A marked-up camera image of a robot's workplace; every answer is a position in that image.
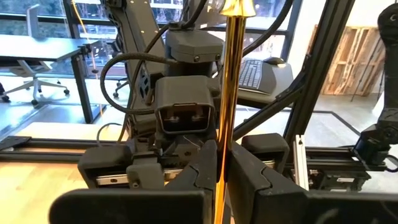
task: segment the screw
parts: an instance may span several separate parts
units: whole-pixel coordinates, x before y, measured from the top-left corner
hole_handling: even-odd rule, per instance
[[[137,182],[134,182],[134,183],[132,183],[132,187],[133,187],[133,188],[138,188],[138,187],[139,187],[139,184],[138,184]]]

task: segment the white wall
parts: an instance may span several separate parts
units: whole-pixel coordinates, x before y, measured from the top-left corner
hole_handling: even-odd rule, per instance
[[[313,28],[319,22],[325,2],[325,0],[303,0],[288,58],[294,75],[299,74]],[[347,26],[377,27],[377,18],[380,12],[393,3],[394,0],[356,0]]]

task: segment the computer mouse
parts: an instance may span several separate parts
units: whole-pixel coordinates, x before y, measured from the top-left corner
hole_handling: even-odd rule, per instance
[[[270,65],[280,65],[280,64],[285,63],[285,61],[279,57],[269,57],[269,58],[263,60],[263,62],[268,63]]]

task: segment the brass pole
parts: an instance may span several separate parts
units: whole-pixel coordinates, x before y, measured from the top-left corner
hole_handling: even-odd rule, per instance
[[[218,132],[220,179],[216,186],[215,224],[220,224],[223,221],[226,189],[225,175],[228,168],[228,154],[231,152],[232,146],[246,18],[255,16],[256,12],[254,11],[252,0],[226,0],[220,14],[227,17],[227,23],[220,131]]]

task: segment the wooden pallet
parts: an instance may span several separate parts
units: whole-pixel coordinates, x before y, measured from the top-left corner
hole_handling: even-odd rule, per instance
[[[316,29],[315,26],[308,52]],[[321,94],[352,95],[355,93],[367,96],[372,92],[383,66],[384,44],[380,39],[378,29],[376,27],[345,27]]]

